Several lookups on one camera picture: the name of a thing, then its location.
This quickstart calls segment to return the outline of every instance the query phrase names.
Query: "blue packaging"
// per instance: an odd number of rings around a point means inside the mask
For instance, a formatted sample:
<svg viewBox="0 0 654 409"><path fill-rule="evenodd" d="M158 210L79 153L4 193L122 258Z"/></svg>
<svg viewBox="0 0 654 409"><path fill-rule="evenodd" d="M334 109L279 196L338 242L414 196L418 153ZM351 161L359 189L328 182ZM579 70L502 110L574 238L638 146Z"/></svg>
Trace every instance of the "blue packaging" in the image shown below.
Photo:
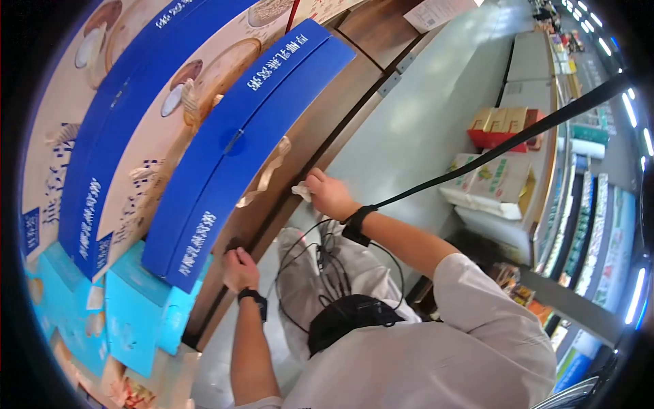
<svg viewBox="0 0 654 409"><path fill-rule="evenodd" d="M220 229L262 164L309 104L355 56L342 41L329 38L259 108L199 197L168 266L168 283L186 292L192 290ZM210 116L201 132L212 133L219 121L218 116Z"/></svg>
<svg viewBox="0 0 654 409"><path fill-rule="evenodd" d="M97 222L143 113L186 58L253 3L172 2L141 30L102 82L77 133L61 196L59 241L86 277L97 279L106 262L99 247L106 249L107 243L96 242Z"/></svg>
<svg viewBox="0 0 654 409"><path fill-rule="evenodd" d="M186 294L154 277L140 266L144 243L139 241L106 274L107 338L111 355L149 378L156 348L175 355L186 328L196 283ZM211 263L209 259L203 274Z"/></svg>
<svg viewBox="0 0 654 409"><path fill-rule="evenodd" d="M291 46L293 52L287 50L285 47L291 41L297 44L300 33L304 36L302 41L307 40L297 48ZM191 210L225 150L236 152L239 149L240 131L252 116L282 81L330 37L329 32L313 20L304 21L264 52L225 94L207 118L215 125L208 132L204 126L200 128L166 186L143 253L143 266L148 271L161 277L166 274L170 256L189 221ZM278 68L270 69L270 76L262 80L260 86L253 84L253 79L260 78L259 71L263 72L272 60L280 63Z"/></svg>
<svg viewBox="0 0 654 409"><path fill-rule="evenodd" d="M102 377L109 353L102 280L91 283L84 277L58 242L41 253L37 273L63 343L91 373Z"/></svg>

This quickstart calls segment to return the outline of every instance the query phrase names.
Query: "store aisle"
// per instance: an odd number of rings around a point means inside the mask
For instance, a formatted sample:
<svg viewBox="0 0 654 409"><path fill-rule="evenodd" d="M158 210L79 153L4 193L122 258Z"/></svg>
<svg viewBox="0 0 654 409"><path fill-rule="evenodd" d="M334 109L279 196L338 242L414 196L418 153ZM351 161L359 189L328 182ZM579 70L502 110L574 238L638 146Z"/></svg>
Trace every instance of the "store aisle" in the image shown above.
<svg viewBox="0 0 654 409"><path fill-rule="evenodd" d="M344 180L353 196L368 204L446 172L456 153L472 149L466 128L480 107L495 105L511 42L516 33L533 28L530 15L526 0L486 0L479 9L451 21L418 55L327 173ZM452 206L437 188L382 212L436 234L447 235L457 227ZM314 223L311 208L301 205L288 225L307 230ZM259 262L263 291L272 284L278 263L274 243ZM405 276L408 291L417 275L405 269ZM280 386L288 391L301 367L288 352L274 295L268 311L264 329ZM204 351L192 391L200 408L225 408L232 402L229 365L236 313L234 304Z"/></svg>

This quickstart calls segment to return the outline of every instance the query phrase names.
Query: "light blue box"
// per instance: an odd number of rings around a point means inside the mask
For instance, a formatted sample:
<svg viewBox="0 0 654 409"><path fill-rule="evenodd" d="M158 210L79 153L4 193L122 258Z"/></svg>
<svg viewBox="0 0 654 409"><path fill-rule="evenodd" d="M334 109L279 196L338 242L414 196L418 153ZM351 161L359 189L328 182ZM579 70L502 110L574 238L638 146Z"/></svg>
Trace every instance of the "light blue box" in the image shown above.
<svg viewBox="0 0 654 409"><path fill-rule="evenodd" d="M109 354L103 280L91 283L84 277L59 242L41 253L37 274L63 343L90 372L102 377Z"/></svg>
<svg viewBox="0 0 654 409"><path fill-rule="evenodd" d="M186 294L155 277L141 266L144 246L137 242L107 271L105 301L111 355L149 378L158 346L177 353L201 282Z"/></svg>
<svg viewBox="0 0 654 409"><path fill-rule="evenodd" d="M52 318L52 310L50 307L51 304L48 301L48 293L43 283L43 278L40 277L35 265L28 266L25 263L25 257L23 256L22 252L21 257L23 260L23 270L25 272L29 301L39 322L43 336L45 337L46 342L49 342L56 327Z"/></svg>

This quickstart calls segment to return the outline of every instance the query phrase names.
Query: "pants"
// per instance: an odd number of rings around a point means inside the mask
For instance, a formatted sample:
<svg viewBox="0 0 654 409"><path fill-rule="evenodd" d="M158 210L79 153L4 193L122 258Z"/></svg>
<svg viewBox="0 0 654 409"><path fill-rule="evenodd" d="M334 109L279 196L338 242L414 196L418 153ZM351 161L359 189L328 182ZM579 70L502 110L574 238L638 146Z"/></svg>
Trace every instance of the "pants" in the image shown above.
<svg viewBox="0 0 654 409"><path fill-rule="evenodd" d="M338 222L334 221L326 224L328 226L322 230L321 236L331 237L329 239L330 243L323 244L330 247L331 254L341 264L334 262L328 266L323 266L324 279L318 276L315 261L311 256L311 252L315 252L315 250L306 250L307 244L304 241L300 241L288 252L293 243L302 236L303 232L296 228L285 228L277 236L280 264L282 267L287 266L277 278L281 306L279 317L282 328L284 328L288 348L299 361L309 359L309 348L307 346L309 336L304 330L309 330L311 321L324 309L319 296L322 295L320 298L323 299L323 302L325 297L332 299L339 297L341 291L338 283L344 283L345 281L343 270L349 278L353 294L363 294L377 298L392 308L395 308L402 299L400 290L389 275L390 270L381 264L367 247L341 236L343 227ZM281 311L281 308L304 330L298 328ZM420 317L404 300L402 300L396 312L405 319L406 323L421 322Z"/></svg>

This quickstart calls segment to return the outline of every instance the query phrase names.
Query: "black wristband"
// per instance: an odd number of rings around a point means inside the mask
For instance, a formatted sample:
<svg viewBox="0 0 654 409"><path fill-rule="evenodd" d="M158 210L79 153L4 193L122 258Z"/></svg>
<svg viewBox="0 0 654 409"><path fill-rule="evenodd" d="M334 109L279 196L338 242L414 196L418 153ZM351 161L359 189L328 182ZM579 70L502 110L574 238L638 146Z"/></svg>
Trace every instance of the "black wristband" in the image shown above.
<svg viewBox="0 0 654 409"><path fill-rule="evenodd" d="M370 239L361 233L361 228L366 216L373 211L377 211L377 208L373 205L361 206L353 215L345 219L342 222L342 224L345 224L343 237L368 247Z"/></svg>

